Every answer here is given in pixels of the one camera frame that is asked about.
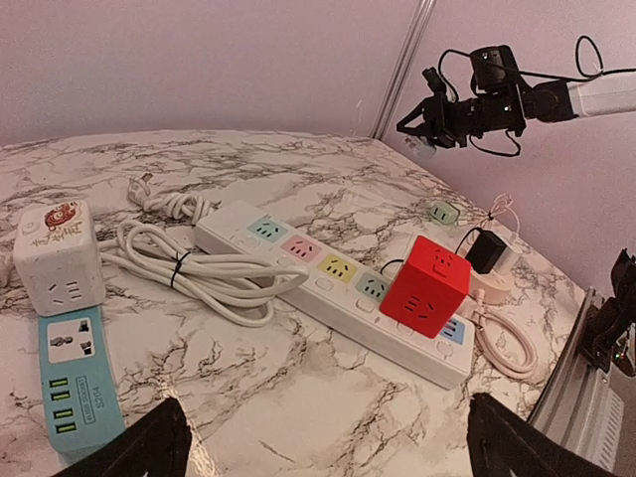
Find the teal power strip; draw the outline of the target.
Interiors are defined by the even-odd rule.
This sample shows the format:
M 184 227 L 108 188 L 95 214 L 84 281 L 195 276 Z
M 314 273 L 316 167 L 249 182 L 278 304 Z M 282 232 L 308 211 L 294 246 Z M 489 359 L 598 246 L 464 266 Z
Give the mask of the teal power strip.
M 41 317 L 38 333 L 49 442 L 71 465 L 125 430 L 101 308 Z

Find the pink round power socket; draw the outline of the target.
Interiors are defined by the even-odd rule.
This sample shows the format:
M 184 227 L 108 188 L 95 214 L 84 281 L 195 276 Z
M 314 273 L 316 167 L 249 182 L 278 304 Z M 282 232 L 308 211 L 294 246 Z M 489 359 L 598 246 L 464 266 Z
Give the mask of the pink round power socket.
M 483 302 L 488 305 L 501 305 L 512 290 L 514 279 L 511 273 L 501 274 L 491 270 L 488 274 L 471 271 L 469 295 L 476 298 L 480 290 L 484 291 Z

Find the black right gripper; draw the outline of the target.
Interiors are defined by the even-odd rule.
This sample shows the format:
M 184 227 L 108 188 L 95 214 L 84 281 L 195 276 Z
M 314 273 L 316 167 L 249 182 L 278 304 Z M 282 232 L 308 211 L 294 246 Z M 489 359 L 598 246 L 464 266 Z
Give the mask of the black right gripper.
M 473 96 L 450 102 L 432 93 L 397 123 L 397 131 L 441 148 L 475 146 L 485 133 L 502 131 L 515 141 L 526 128 L 520 75 L 508 46 L 485 47 L 468 55 Z

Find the black power adapter with cable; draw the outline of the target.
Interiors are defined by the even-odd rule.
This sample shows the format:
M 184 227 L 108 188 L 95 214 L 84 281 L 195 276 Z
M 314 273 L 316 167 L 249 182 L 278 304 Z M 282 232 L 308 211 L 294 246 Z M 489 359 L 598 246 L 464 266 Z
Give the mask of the black power adapter with cable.
M 477 234 L 476 240 L 464 255 L 459 254 L 460 248 L 472 233 Z M 506 245 L 495 233 L 478 227 L 472 228 L 465 235 L 455 251 L 419 236 L 406 259 L 389 261 L 381 268 L 380 274 L 393 264 L 401 264 L 405 270 L 441 279 L 467 276 L 471 270 L 486 273 L 492 270 L 505 248 Z

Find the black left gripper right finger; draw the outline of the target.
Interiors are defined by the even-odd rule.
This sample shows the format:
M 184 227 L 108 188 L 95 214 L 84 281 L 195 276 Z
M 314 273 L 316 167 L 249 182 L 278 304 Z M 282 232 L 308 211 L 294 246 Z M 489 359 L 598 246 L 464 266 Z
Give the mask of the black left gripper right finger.
M 557 445 L 488 394 L 470 401 L 467 443 L 472 474 L 490 476 L 609 476 Z

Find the light blue plug adapter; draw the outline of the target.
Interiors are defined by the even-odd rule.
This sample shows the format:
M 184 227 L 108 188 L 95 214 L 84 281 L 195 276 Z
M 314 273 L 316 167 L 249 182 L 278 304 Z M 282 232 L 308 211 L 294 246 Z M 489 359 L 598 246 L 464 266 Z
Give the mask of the light blue plug adapter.
M 415 136 L 407 136 L 404 144 L 409 157 L 413 162 L 425 162 L 430 160 L 436 153 L 436 147 L 430 145 L 427 140 Z

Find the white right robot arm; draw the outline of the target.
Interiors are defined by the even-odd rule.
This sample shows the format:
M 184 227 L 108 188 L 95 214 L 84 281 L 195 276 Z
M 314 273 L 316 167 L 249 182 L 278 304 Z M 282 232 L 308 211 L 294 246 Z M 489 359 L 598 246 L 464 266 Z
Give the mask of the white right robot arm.
M 444 76 L 448 55 L 470 61 L 473 96 L 461 100 Z M 472 146 L 499 157 L 521 154 L 522 136 L 529 120 L 558 123 L 635 110 L 635 70 L 606 70 L 595 74 L 581 67 L 575 56 L 577 78 L 521 70 L 511 48 L 491 46 L 465 53 L 448 49 L 437 67 L 422 71 L 431 95 L 397 123 L 397 132 L 434 147 Z

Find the red cube socket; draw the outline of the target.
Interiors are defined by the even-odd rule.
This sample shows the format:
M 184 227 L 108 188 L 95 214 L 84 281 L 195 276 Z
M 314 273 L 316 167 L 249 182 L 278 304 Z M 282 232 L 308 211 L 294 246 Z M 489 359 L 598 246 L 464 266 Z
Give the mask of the red cube socket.
M 430 339 L 435 338 L 469 292 L 471 264 L 419 236 L 402 263 L 380 311 Z

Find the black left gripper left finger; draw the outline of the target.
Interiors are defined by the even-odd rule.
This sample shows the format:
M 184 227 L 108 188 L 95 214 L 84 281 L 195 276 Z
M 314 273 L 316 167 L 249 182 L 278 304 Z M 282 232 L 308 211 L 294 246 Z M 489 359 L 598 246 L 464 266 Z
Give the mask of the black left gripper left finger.
M 55 477 L 186 474 L 192 432 L 179 401 L 165 398 L 122 434 Z

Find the small white charger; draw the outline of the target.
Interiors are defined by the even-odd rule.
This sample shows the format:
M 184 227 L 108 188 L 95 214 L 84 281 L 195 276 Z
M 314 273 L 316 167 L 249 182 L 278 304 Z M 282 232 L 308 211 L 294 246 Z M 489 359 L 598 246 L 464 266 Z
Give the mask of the small white charger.
M 500 275 L 510 274 L 521 254 L 522 250 L 516 244 L 507 244 L 497 262 L 494 264 L 493 271 Z

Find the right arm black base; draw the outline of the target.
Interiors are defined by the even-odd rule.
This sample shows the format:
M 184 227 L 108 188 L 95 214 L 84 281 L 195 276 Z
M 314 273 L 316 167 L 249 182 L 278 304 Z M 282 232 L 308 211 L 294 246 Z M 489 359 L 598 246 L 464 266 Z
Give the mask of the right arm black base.
M 626 248 L 618 254 L 610 279 L 614 296 L 587 319 L 579 345 L 589 363 L 605 373 L 610 369 L 614 345 L 635 322 L 635 256 Z

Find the white multicolour power strip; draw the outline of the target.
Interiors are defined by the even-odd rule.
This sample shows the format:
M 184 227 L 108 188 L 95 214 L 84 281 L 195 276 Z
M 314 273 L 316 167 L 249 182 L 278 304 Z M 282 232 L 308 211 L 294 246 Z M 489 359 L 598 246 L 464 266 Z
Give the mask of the white multicolour power strip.
M 308 279 L 281 299 L 347 338 L 447 389 L 470 375 L 474 326 L 454 315 L 427 338 L 380 311 L 389 280 L 293 226 L 237 201 L 198 220 L 194 243 L 209 254 L 243 253 L 281 267 L 305 266 Z

